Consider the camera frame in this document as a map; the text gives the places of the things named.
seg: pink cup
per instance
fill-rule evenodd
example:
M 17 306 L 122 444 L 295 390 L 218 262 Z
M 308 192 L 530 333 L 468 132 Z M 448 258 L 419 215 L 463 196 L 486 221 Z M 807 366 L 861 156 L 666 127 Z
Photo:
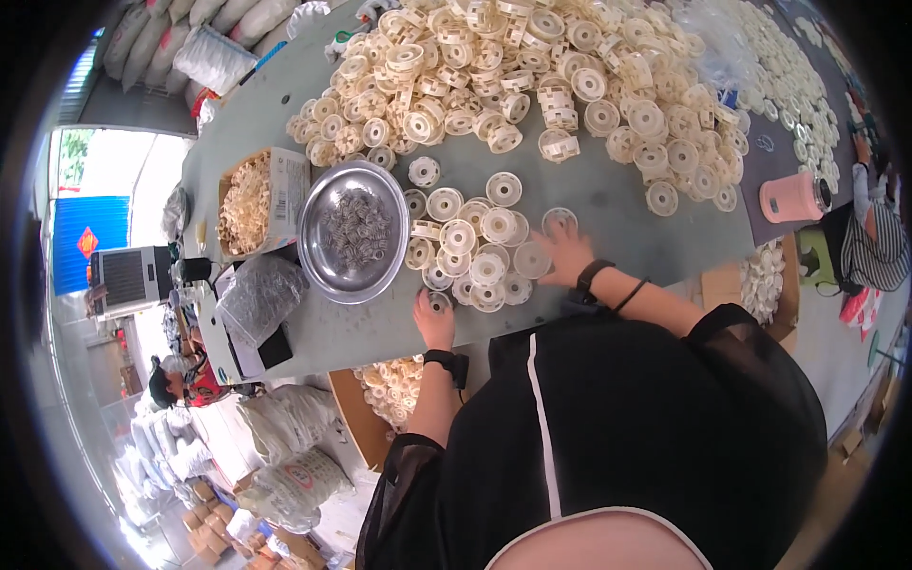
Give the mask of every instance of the pink cup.
M 798 172 L 760 187 L 760 208 L 771 223 L 819 220 L 830 211 L 830 188 L 821 177 Z

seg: black watch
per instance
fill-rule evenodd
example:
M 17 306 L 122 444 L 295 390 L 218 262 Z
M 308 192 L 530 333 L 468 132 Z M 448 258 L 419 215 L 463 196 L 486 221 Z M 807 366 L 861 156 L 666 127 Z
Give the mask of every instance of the black watch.
M 594 262 L 586 266 L 576 278 L 576 291 L 583 297 L 583 303 L 586 305 L 594 305 L 598 302 L 595 295 L 589 293 L 589 288 L 592 286 L 592 280 L 596 278 L 596 274 L 605 269 L 606 267 L 614 267 L 615 264 L 607 261 L 605 259 L 596 259 Z
M 439 362 L 444 370 L 452 374 L 453 387 L 465 390 L 465 380 L 469 376 L 469 357 L 448 350 L 432 349 L 424 353 L 424 363 L 429 362 Z

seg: gray tabletop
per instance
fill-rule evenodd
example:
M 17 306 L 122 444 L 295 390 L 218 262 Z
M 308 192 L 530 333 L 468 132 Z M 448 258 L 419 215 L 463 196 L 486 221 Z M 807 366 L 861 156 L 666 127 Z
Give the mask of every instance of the gray tabletop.
M 318 98 L 328 86 L 336 66 L 326 63 L 323 46 L 336 31 L 354 25 L 356 8 L 357 3 L 340 6 L 318 26 L 279 51 L 233 95 L 188 153 L 183 184 L 194 197 L 191 227 L 203 219 L 208 222 L 204 254 L 221 261 L 214 232 L 221 174 L 244 155 L 264 147 L 279 146 L 303 152 L 303 147 L 285 134 L 285 123 L 306 100 Z M 758 132 L 772 125 L 763 118 L 754 118 L 754 122 L 758 124 Z M 542 215 L 549 208 L 569 208 L 575 212 L 583 231 L 593 237 L 597 255 L 615 261 L 631 275 L 648 275 L 658 285 L 671 285 L 719 264 L 742 259 L 753 250 L 755 242 L 791 231 L 783 227 L 758 239 L 756 232 L 751 233 L 749 222 L 751 199 L 742 196 L 735 211 L 725 213 L 712 202 L 695 203 L 681 195 L 677 213 L 669 218 L 658 217 L 646 208 L 645 187 L 636 167 L 611 161 L 605 139 L 595 139 L 580 129 L 574 134 L 579 138 L 581 156 L 553 164 L 542 159 L 536 145 L 538 135 L 544 130 L 536 104 L 519 128 L 524 135 L 523 143 L 505 154 L 491 154 L 487 144 L 471 134 L 448 136 L 439 146 L 420 147 L 407 157 L 399 157 L 393 174 L 403 188 L 409 188 L 408 165 L 419 156 L 431 156 L 442 169 L 438 186 L 455 187 L 468 199 L 484 195 L 484 184 L 495 172 L 511 171 L 523 182 L 523 198 L 514 209 L 522 212 L 533 228 L 540 227 Z M 761 172 L 767 178 L 775 178 L 797 171 L 791 135 L 782 127 L 778 129 L 789 138 L 789 152 L 778 149 L 772 155 L 762 156 L 765 154 L 762 150 L 751 149 L 745 158 L 746 180 L 759 180 Z M 321 170 L 315 171 L 314 178 L 320 173 Z M 195 244 L 187 244 L 187 253 L 198 253 Z M 420 287 L 420 273 L 403 267 L 386 292 L 363 305 L 337 305 L 311 291 L 287 319 L 294 357 L 270 368 L 266 378 L 347 368 L 420 353 L 424 346 L 411 323 L 410 310 Z M 456 344 L 496 337 L 553 319 L 562 294 L 563 291 L 553 287 L 537 286 L 524 305 L 505 306 L 489 315 L 458 307 Z M 217 361 L 228 357 L 211 354 L 210 358 Z

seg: round metal bowl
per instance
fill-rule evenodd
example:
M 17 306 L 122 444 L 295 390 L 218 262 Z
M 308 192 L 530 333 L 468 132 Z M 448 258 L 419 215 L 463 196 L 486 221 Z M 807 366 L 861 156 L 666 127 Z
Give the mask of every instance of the round metal bowl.
M 339 197 L 351 190 L 368 192 L 381 201 L 391 218 L 389 245 L 382 259 L 357 271 L 337 273 L 338 255 L 321 246 L 328 229 L 320 221 L 326 212 L 336 209 Z M 326 171 L 307 195 L 298 215 L 297 253 L 312 286 L 331 301 L 357 305 L 383 293 L 392 283 L 405 258 L 410 230 L 409 210 L 396 179 L 367 161 L 344 162 Z

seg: red diamond sign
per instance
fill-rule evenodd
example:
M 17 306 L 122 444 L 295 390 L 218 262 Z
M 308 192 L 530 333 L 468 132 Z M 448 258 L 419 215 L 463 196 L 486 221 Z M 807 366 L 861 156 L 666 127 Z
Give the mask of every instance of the red diamond sign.
M 92 233 L 92 230 L 88 226 L 86 226 L 86 231 L 79 237 L 76 247 L 78 247 L 79 251 L 86 256 L 86 259 L 89 259 L 92 252 L 98 247 L 98 238 L 95 237 L 95 234 Z

